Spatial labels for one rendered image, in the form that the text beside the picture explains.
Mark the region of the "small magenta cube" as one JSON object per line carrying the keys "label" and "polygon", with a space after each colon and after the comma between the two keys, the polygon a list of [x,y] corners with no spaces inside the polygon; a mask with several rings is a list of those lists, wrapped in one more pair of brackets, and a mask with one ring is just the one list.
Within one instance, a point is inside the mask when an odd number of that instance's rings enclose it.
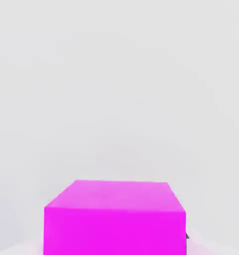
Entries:
{"label": "small magenta cube", "polygon": [[43,255],[186,255],[186,211],[166,182],[76,180],[43,236]]}

